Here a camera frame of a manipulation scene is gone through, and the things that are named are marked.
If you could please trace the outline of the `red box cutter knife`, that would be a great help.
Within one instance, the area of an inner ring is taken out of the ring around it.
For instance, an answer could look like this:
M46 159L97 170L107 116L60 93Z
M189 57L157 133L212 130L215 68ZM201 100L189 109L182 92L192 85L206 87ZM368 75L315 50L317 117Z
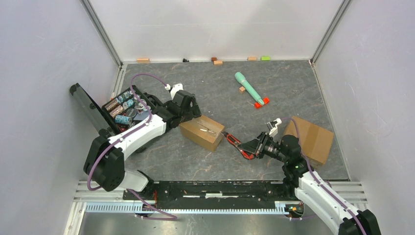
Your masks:
M239 145L241 144L241 141L238 140L235 136L233 136L232 134L226 131L221 132L221 134L233 147L235 147L240 152L240 154L243 156L244 159L253 160L255 158L255 156L252 153L249 153L239 147Z

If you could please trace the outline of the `brown cardboard express box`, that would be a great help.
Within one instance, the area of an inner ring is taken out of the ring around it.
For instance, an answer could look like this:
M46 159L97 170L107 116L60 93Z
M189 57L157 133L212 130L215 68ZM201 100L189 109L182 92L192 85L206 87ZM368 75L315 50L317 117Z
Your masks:
M183 136L211 152L217 149L225 130L224 125L204 115L180 123L179 128Z

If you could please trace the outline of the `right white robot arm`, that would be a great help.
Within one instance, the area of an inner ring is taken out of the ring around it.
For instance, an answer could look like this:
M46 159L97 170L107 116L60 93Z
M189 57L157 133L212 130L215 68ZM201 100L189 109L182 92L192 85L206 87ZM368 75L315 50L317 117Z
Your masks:
M376 216L358 209L342 198L315 171L303 156L300 140L284 135L274 142L266 132L236 147L249 159L269 156L283 162L283 195L304 202L335 235L379 235Z

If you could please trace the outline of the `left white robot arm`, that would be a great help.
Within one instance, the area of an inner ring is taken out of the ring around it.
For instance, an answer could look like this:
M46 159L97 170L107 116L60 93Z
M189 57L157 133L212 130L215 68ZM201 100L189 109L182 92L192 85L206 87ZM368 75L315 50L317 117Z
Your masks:
M201 116L196 97L184 90L175 92L171 100L161 102L156 96L138 91L140 100L149 107L149 116L132 128L112 137L98 136L92 142L84 172L88 189L112 191L116 188L134 190L141 199L149 199L154 193L150 178L139 170L125 168L125 161L137 150L145 150L153 142L180 123Z

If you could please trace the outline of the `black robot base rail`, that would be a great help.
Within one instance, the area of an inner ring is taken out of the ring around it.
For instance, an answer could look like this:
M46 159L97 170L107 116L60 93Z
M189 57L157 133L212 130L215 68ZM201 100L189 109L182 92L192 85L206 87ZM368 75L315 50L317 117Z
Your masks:
M272 209L299 199L282 181L158 181L138 195L158 209Z

